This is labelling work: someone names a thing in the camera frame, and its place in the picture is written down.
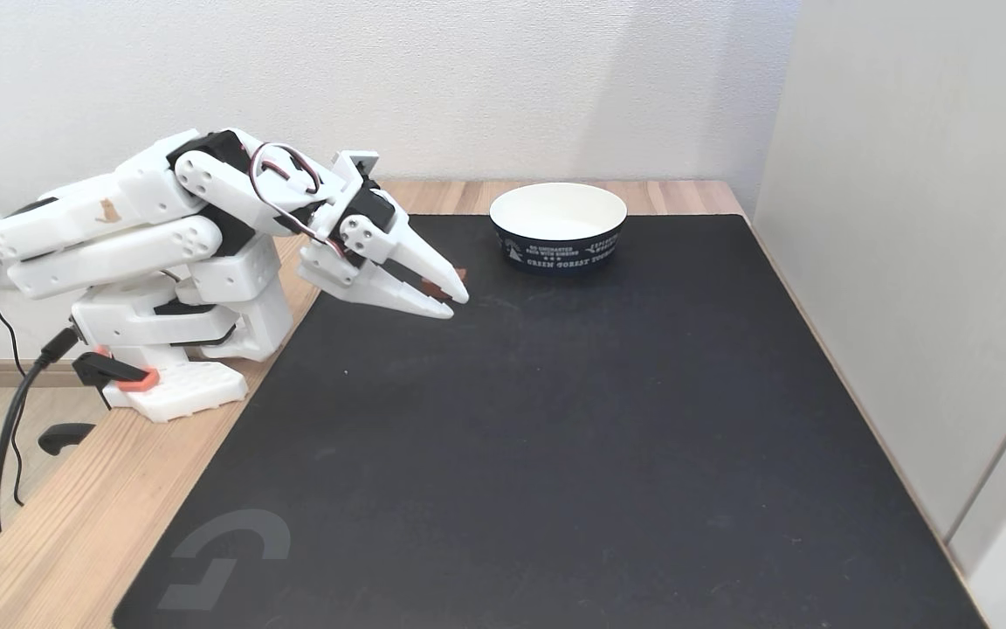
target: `robotic arm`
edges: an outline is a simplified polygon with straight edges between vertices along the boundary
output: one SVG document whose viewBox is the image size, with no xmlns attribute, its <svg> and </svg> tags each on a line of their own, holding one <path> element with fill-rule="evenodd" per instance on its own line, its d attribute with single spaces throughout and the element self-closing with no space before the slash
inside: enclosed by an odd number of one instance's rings
<svg viewBox="0 0 1006 629">
<path fill-rule="evenodd" d="M 189 353 L 263 361 L 292 327 L 273 235 L 306 235 L 297 274 L 335 298 L 452 317 L 380 267 L 393 260 L 467 302 L 452 264 L 370 178 L 375 161 L 342 151 L 325 168 L 238 129 L 190 130 L 1 219 L 0 260 L 29 298 L 88 289 L 72 304 L 81 339 L 157 375 L 111 382 L 108 402 L 168 421 L 246 394 L 242 375 Z M 178 282 L 162 274 L 180 267 Z"/>
</svg>

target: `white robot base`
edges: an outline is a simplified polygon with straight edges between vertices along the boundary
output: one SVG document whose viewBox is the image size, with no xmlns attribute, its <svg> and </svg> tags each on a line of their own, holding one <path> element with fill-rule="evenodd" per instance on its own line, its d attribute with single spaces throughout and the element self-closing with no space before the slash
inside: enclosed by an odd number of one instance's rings
<svg viewBox="0 0 1006 629">
<path fill-rule="evenodd" d="M 219 362 L 180 362 L 157 369 L 159 380 L 147 390 L 127 391 L 119 382 L 104 387 L 114 407 L 129 407 L 151 422 L 165 423 L 198 411 L 246 398 L 247 381 L 239 371 Z"/>
</svg>

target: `desk mat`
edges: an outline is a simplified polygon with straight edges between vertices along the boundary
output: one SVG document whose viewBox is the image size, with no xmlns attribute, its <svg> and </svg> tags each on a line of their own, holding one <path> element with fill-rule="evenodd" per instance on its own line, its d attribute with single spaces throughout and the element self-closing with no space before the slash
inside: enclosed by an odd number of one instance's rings
<svg viewBox="0 0 1006 629">
<path fill-rule="evenodd" d="M 472 301 L 321 295 L 121 629 L 984 627 L 741 217 L 576 278 L 412 220 Z"/>
</svg>

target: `cable plug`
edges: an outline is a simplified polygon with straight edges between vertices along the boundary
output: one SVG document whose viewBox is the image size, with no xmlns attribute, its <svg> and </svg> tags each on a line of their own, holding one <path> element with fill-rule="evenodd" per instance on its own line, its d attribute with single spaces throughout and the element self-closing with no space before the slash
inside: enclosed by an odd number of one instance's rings
<svg viewBox="0 0 1006 629">
<path fill-rule="evenodd" d="M 71 349 L 79 342 L 79 337 L 76 337 L 76 331 L 73 328 L 64 328 L 56 333 L 55 337 L 52 337 L 47 343 L 44 343 L 44 347 L 41 347 L 41 354 L 36 357 L 36 362 L 40 362 L 43 366 L 51 365 L 51 363 L 59 361 L 64 357 L 64 354 L 68 353 Z"/>
</svg>

